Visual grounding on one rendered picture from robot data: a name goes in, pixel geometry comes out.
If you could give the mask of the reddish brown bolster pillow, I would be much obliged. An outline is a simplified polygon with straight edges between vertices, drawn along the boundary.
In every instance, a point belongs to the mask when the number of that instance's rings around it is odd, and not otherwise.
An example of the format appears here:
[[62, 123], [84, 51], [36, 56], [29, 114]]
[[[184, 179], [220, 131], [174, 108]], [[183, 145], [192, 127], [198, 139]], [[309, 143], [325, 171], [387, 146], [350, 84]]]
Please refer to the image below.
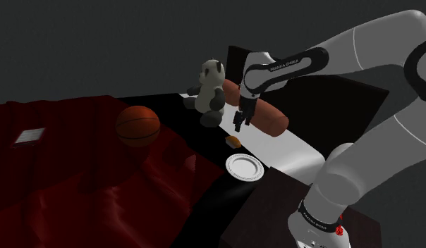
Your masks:
[[[238, 85], [225, 79], [223, 83], [225, 101], [231, 106], [239, 104]], [[289, 125], [289, 119], [276, 107], [262, 99], [258, 99], [255, 107], [255, 115], [250, 121], [257, 129], [272, 137], [281, 135]]]

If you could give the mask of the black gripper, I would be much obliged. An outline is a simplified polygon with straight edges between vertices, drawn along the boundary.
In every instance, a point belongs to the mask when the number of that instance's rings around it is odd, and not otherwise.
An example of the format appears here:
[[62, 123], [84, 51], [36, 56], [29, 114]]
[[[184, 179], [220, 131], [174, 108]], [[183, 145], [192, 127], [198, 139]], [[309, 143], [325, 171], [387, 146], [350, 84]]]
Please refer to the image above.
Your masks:
[[252, 117], [255, 112], [256, 104], [257, 98], [247, 98], [240, 96], [238, 105], [239, 110], [235, 112], [233, 118], [233, 124], [235, 125], [236, 132], [240, 132], [243, 121], [245, 121], [245, 125], [250, 124], [250, 121], [252, 120]]

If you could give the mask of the black and white panda plush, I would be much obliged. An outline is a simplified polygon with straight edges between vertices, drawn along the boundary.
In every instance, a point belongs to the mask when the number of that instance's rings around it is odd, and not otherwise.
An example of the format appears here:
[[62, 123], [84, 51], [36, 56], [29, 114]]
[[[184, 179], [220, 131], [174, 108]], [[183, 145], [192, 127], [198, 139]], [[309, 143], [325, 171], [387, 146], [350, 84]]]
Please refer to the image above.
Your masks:
[[206, 128], [215, 128], [222, 122], [226, 103], [224, 81], [223, 64], [211, 58], [202, 64], [199, 84], [186, 91], [188, 97], [183, 99], [183, 105], [200, 112], [200, 124]]

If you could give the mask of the dark robot stand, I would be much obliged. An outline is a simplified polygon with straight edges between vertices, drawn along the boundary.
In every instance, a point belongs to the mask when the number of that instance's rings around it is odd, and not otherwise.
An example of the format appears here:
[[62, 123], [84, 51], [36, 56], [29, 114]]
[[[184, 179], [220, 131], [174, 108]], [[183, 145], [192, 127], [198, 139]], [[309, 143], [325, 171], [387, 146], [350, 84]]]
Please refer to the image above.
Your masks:
[[[288, 229], [288, 217], [310, 187], [270, 168], [221, 235], [218, 248], [304, 248]], [[348, 207], [343, 229], [351, 248], [383, 248], [380, 224]]]

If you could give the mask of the small orange bread piece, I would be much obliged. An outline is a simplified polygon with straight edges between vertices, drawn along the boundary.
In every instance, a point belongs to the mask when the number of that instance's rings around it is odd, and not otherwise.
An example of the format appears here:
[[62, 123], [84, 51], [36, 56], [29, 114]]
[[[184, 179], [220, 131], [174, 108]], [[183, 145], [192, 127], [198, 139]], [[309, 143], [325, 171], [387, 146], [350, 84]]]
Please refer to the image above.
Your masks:
[[226, 137], [225, 138], [225, 142], [226, 142], [226, 144], [227, 145], [229, 145], [230, 146], [230, 148], [232, 148], [232, 149], [237, 149], [237, 148], [240, 148], [241, 146], [242, 146], [242, 144], [241, 144], [241, 142], [240, 142], [240, 140], [237, 138], [237, 137], [235, 137], [235, 136], [228, 136], [228, 137]]

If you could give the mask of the white round plate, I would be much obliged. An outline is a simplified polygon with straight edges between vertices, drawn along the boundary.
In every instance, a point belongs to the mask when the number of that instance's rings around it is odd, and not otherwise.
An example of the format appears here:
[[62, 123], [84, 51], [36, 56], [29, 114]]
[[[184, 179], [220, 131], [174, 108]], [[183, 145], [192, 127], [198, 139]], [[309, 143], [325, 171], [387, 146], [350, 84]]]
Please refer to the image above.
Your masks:
[[226, 169], [231, 176], [243, 182], [255, 182], [264, 175], [262, 163], [248, 154], [234, 154], [228, 157]]

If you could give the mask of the dark red blanket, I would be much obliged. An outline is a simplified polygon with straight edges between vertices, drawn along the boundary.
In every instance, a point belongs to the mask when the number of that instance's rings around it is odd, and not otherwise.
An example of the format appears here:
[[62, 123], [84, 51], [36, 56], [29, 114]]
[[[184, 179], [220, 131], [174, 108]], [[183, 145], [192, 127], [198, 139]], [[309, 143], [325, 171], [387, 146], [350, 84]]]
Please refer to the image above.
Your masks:
[[[170, 248], [223, 171], [170, 128], [125, 145], [125, 108], [110, 96], [0, 105], [0, 248]], [[39, 144], [11, 148], [36, 128]]]

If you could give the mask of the orange basketball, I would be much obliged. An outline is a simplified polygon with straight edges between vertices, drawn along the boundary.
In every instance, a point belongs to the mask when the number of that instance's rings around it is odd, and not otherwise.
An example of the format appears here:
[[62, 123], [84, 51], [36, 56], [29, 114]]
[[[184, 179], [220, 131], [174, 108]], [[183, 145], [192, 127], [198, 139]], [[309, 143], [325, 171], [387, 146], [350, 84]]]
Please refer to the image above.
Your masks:
[[146, 147], [159, 136], [161, 123], [158, 115], [145, 106], [130, 106], [120, 112], [115, 131], [118, 138], [130, 147]]

